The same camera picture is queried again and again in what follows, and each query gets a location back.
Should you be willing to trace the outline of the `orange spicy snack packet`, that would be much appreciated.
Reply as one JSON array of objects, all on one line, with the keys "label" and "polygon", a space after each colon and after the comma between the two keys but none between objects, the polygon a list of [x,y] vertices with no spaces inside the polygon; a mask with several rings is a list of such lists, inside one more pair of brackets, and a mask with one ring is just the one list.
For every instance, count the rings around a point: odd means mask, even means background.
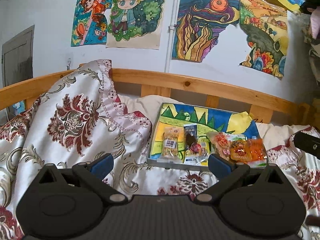
[{"label": "orange spicy snack packet", "polygon": [[267,162],[267,154],[263,139],[248,139],[247,140],[247,150],[252,157],[250,163],[262,165]]}]

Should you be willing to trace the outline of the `gold chicken snack packet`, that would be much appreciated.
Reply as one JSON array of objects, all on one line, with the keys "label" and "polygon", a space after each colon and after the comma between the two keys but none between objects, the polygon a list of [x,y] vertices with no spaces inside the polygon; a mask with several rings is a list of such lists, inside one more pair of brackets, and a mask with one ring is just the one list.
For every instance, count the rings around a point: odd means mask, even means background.
[{"label": "gold chicken snack packet", "polygon": [[231,159],[234,161],[249,162],[252,161],[252,156],[249,153],[247,141],[236,140],[231,142]]}]

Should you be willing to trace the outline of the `clear red-lettered rice cracker bag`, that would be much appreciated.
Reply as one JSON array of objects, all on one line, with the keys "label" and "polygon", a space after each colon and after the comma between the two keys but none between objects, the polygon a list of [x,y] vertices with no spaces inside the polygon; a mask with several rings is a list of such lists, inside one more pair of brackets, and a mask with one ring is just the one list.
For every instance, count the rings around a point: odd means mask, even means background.
[{"label": "clear red-lettered rice cracker bag", "polygon": [[230,161],[231,135],[224,132],[208,132],[207,137],[214,147],[214,153],[226,161]]}]

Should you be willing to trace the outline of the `white pink sausage packet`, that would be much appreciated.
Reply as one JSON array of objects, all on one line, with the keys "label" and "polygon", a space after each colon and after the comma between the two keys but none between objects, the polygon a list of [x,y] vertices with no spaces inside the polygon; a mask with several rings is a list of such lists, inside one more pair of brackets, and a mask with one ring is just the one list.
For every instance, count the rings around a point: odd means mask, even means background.
[{"label": "white pink sausage packet", "polygon": [[247,137],[244,134],[229,134],[225,133],[225,136],[228,141],[233,142],[233,141],[238,141],[238,140],[247,140]]}]

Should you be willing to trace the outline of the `yellow snack packet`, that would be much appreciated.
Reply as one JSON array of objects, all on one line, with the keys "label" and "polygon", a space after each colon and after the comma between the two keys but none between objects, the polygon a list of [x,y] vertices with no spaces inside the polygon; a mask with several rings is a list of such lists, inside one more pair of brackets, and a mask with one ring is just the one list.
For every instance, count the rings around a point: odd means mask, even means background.
[{"label": "yellow snack packet", "polygon": [[199,145],[199,155],[200,156],[205,156],[205,155],[210,154],[209,142],[202,141],[202,142],[199,142],[198,145]]}]

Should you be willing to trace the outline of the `dark brown snack packet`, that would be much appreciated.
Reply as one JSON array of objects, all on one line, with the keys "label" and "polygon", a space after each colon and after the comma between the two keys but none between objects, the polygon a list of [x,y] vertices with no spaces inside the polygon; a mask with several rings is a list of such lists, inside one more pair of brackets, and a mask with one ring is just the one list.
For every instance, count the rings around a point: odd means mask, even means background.
[{"label": "dark brown snack packet", "polygon": [[201,151],[201,145],[197,142],[195,135],[190,133],[185,134],[185,153],[186,155],[199,154]]}]

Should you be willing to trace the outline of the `grey tray with painted liner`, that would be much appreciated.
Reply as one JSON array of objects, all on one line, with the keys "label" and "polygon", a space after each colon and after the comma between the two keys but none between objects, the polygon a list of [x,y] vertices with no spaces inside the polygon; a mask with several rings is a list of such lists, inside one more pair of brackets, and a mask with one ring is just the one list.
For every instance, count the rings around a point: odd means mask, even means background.
[{"label": "grey tray with painted liner", "polygon": [[[185,140],[183,126],[197,124],[197,142],[207,141],[210,145],[210,156],[214,153],[214,147],[207,137],[208,132],[224,132],[229,134],[244,134],[248,139],[259,139],[258,128],[255,121],[247,112],[235,113],[215,108],[185,105],[181,103],[163,103],[158,111],[155,127],[152,132],[148,153],[148,164],[154,167],[177,170],[208,170],[208,160],[199,166],[185,165]],[[179,137],[178,157],[179,160],[165,160],[161,158],[163,132],[165,127],[182,127]],[[262,165],[246,162],[253,167]]]}]

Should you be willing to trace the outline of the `beige popcorn snack packet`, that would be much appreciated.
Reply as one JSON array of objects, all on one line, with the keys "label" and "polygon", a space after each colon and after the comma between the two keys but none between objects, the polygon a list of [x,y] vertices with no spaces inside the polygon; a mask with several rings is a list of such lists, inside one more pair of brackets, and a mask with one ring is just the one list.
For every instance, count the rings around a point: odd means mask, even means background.
[{"label": "beige popcorn snack packet", "polygon": [[165,160],[179,160],[178,143],[182,134],[182,127],[170,126],[165,127],[163,132],[163,144],[161,158]]}]

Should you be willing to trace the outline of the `yellow landscape drawing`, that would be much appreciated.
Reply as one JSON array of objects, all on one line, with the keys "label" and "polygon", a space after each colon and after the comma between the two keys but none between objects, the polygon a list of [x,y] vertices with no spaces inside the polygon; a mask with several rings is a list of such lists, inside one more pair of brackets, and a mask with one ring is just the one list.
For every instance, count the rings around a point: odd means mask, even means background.
[{"label": "yellow landscape drawing", "polygon": [[289,45],[287,10],[265,0],[240,0],[239,23],[251,49],[240,65],[281,79]]}]

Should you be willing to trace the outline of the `blue cartoon girl drawing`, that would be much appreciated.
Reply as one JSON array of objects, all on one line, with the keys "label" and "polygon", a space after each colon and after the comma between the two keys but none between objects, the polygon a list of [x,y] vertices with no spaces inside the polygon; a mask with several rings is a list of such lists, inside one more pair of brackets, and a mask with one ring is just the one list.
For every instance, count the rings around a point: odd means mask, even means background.
[{"label": "blue cartoon girl drawing", "polygon": [[108,22],[105,11],[111,6],[112,0],[77,0],[71,46],[106,44]]}]

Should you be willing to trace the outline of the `green cartoon boy drawing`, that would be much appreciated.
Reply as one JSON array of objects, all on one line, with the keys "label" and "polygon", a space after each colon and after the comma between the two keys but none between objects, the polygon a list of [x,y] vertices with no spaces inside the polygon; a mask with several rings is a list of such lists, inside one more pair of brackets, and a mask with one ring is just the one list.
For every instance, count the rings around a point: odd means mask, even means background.
[{"label": "green cartoon boy drawing", "polygon": [[158,50],[165,0],[112,0],[107,48]]}]

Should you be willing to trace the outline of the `purple swirl sun drawing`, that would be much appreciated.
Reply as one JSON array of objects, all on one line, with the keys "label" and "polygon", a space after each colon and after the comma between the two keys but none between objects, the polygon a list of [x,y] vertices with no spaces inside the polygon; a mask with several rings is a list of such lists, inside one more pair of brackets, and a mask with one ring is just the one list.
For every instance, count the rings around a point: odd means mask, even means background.
[{"label": "purple swirl sun drawing", "polygon": [[219,35],[240,19],[240,0],[180,0],[172,57],[202,62]]}]

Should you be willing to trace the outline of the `wooden bed rail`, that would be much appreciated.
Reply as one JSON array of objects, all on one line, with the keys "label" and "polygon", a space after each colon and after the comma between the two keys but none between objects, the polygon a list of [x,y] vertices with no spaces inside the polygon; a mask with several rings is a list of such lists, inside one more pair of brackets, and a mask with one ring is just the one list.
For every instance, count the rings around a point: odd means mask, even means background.
[{"label": "wooden bed rail", "polygon": [[[170,97],[173,89],[206,95],[206,106],[216,108],[220,98],[249,104],[249,112],[258,121],[271,122],[274,112],[288,114],[295,124],[319,127],[319,111],[307,103],[296,104],[255,90],[209,81],[196,77],[116,68],[110,71],[113,81],[138,84],[141,96],[159,95]],[[49,90],[56,81],[71,74],[70,70],[25,80],[1,89],[1,109],[19,101],[33,102]]]}]

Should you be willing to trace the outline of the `grey wall panel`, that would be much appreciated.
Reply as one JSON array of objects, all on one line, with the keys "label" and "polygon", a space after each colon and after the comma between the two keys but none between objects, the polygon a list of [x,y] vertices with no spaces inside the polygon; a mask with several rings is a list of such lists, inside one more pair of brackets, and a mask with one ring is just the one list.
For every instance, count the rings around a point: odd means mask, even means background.
[{"label": "grey wall panel", "polygon": [[2,46],[3,86],[33,78],[34,27],[25,29]]}]

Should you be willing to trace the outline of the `white wall pipe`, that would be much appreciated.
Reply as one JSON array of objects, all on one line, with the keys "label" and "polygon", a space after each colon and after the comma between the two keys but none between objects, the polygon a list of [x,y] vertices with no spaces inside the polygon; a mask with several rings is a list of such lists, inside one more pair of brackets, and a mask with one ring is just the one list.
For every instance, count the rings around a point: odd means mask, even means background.
[{"label": "white wall pipe", "polygon": [[172,48],[173,48],[174,33],[176,28],[177,10],[178,10],[178,0],[173,0],[171,20],[168,26],[169,39],[168,39],[167,54],[165,59],[165,68],[164,68],[165,73],[168,73],[170,71],[170,61],[172,58]]}]

